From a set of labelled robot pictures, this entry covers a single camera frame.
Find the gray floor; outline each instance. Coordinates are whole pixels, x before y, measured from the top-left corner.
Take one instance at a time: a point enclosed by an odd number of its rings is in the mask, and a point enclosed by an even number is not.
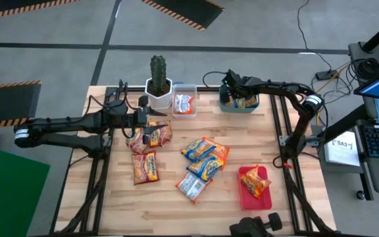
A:
[[[102,44],[115,0],[82,0],[50,9],[0,18],[0,42]],[[122,0],[110,44],[192,45],[228,47],[303,48],[296,10],[304,0],[215,0],[226,10],[205,32],[198,32],[136,0]],[[301,13],[310,48],[347,49],[367,40],[379,29],[379,1],[312,1]],[[201,84],[211,70],[232,68],[244,75],[309,84],[326,65],[316,55],[277,53],[206,53],[179,51],[108,51],[99,85],[119,79],[142,85],[149,77],[149,59],[164,55],[168,77]],[[0,48],[0,83],[42,80],[38,117],[78,116],[84,105],[99,50]],[[324,55],[333,65],[347,55]],[[219,84],[220,76],[207,78]],[[334,89],[330,84],[323,92]],[[330,124],[362,103],[351,95],[328,105]],[[41,146],[18,149],[12,128],[2,128],[0,148],[51,165],[29,235],[46,234],[52,222],[70,149]],[[324,178],[338,230],[379,236],[379,194],[375,201],[359,201],[359,175],[325,172]]]

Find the blue container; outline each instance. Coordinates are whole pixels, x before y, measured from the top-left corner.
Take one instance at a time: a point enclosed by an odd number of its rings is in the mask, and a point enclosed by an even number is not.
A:
[[[226,86],[221,86],[219,89],[219,94],[224,93],[225,90],[227,90]],[[260,104],[260,97],[258,95],[256,96],[257,103],[255,105],[250,106],[249,108],[235,108],[226,106],[225,102],[221,101],[219,96],[220,109],[226,113],[252,113]]]

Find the butcher block tabletop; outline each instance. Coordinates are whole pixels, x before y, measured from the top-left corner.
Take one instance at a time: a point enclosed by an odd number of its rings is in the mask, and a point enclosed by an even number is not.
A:
[[[90,95],[103,101],[106,86],[90,86]],[[143,92],[128,92],[128,100],[136,106]],[[280,102],[277,102],[280,123],[284,124]],[[92,102],[90,112],[100,110]],[[298,120],[297,111],[288,103],[293,128]],[[244,217],[260,216],[268,221],[268,214],[277,212],[283,228],[275,234],[293,234],[288,196],[281,169],[273,167],[272,160],[279,148],[269,95],[260,95],[260,105],[251,114],[223,113],[218,106],[218,92],[198,92],[197,116],[192,120],[175,119],[170,111],[167,117],[150,116],[150,121],[171,120],[173,138],[163,147],[154,148],[160,180],[134,186],[132,152],[125,144],[120,130],[112,140],[111,160],[101,213],[100,235],[230,235],[229,226]],[[79,136],[88,136],[79,132]],[[218,171],[194,205],[175,184],[187,173],[190,164],[180,150],[196,139],[208,137],[231,150],[223,171]],[[312,148],[306,152],[316,155]],[[85,156],[75,149],[71,162]],[[321,219],[335,229],[320,163],[308,155],[300,155],[303,183],[309,203]],[[238,190],[240,167],[263,166],[272,181],[270,193],[272,209],[244,211],[241,209]],[[75,163],[69,169],[55,230],[64,228],[82,206],[88,186],[91,159]],[[301,229],[305,228],[298,201],[297,214]],[[93,221],[95,207],[90,210]]]

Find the snack wrapper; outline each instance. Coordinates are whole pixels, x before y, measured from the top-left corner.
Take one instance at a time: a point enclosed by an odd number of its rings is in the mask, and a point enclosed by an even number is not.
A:
[[[136,128],[134,137],[127,138],[125,140],[125,144],[131,148],[134,153],[142,154],[144,152],[144,149],[147,147],[147,145],[143,143],[143,129]]]
[[[162,147],[165,143],[172,139],[172,127],[170,126],[170,120],[149,122],[149,126],[157,126],[167,124],[163,128],[157,129],[150,135],[149,147]]]
[[[175,95],[174,103],[174,113],[175,114],[192,114],[194,110],[192,109],[191,102],[194,97],[190,95]]]
[[[226,164],[226,160],[229,155],[230,147],[226,147],[224,145],[218,144],[206,137],[203,138],[204,141],[206,141],[208,144],[215,146],[215,149],[209,153],[209,156],[219,158],[223,162],[222,169],[224,169],[224,166]]]
[[[202,179],[196,177],[196,175],[192,172],[188,172],[187,175],[185,175],[185,177],[179,181],[179,183],[175,184],[175,187],[181,190],[181,192],[187,196],[187,198],[189,198],[193,204],[195,204],[198,196],[212,181],[213,180],[204,182]]]
[[[261,194],[263,193],[264,189],[268,187],[268,185],[271,184],[270,180],[264,180],[260,178],[258,175],[258,168],[259,166],[255,166],[246,174],[243,174],[241,176],[241,182],[251,194],[256,197],[257,199],[260,199]]]
[[[249,99],[236,98],[234,99],[231,95],[229,96],[229,102],[225,106],[233,108],[255,108],[258,105],[257,95],[252,96]]]
[[[187,170],[203,181],[208,182],[222,166],[223,162],[219,158],[209,157],[203,161],[190,164]]]
[[[134,164],[134,185],[159,181],[156,167],[156,151],[132,155]]]
[[[191,162],[198,162],[206,158],[214,148],[216,148],[215,145],[211,145],[206,141],[199,139],[190,143],[190,145],[181,150],[181,153]]]

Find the cactus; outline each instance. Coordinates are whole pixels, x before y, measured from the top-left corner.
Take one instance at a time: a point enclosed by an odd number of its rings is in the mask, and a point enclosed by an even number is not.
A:
[[[164,57],[155,55],[150,62],[151,78],[155,96],[162,96],[169,92],[169,86],[166,84],[166,62]]]

